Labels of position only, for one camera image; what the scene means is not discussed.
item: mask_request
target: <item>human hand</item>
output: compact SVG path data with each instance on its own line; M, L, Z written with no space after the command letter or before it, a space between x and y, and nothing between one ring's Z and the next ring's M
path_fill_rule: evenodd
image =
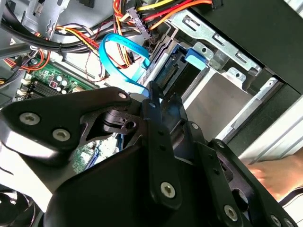
M303 184L303 169L295 156L259 162L247 168L277 201Z

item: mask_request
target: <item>blue plastic tab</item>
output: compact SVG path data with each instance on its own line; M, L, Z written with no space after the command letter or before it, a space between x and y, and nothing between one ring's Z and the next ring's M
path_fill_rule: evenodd
M206 58L193 49L189 49L185 60L201 71L206 68Z

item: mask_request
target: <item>screw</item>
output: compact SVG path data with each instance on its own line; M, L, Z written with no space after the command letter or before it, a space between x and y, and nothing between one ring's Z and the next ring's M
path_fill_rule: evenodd
M199 129L199 126L196 125L195 123L191 123L191 126L193 126L194 129L198 130Z
M176 196L175 188L168 182L163 182L161 184L161 192L163 193L163 195L165 195L165 197L170 199Z
M30 60L30 62L34 65L37 65L38 64L38 60L33 58L32 60Z
M119 96L120 96L121 98L127 98L127 96L126 96L125 94L123 94L123 93L119 93Z
M225 214L232 220L232 221L237 221L238 220L238 215L236 211L230 206L230 205L225 205L224 206L224 211Z
M219 145L219 147L224 148L224 144L221 141L218 141L217 144Z
M53 131L53 137L58 141L65 142L71 138L71 135L65 129L56 129Z
M40 122L40 117L35 113L23 113L19 117L20 121L27 125L36 125Z
M287 218L285 218L284 221L285 221L285 223L287 224L288 227L294 227L294 225Z
M275 215L270 215L271 219L273 220L273 222L275 223L276 226L281 227L281 222L279 221L279 219L275 216Z
M156 105L155 105L154 103L150 103L150 106L151 106L152 108L156 108Z

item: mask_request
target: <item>silver metal bracket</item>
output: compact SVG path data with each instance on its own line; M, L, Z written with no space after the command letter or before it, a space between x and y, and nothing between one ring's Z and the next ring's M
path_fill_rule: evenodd
M70 0L46 0L40 4L32 0L27 8L22 24L44 37L52 38L60 14L67 8Z
M173 15L169 20L172 25L182 30L188 36L198 40L205 40L218 48L243 67L250 75L257 76L261 72L262 68L259 65L188 10Z

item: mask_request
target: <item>computer fan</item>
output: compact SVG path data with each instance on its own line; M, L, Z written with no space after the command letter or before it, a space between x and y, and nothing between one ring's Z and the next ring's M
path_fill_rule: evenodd
M30 227L36 212L30 197L14 190L0 191L0 227Z

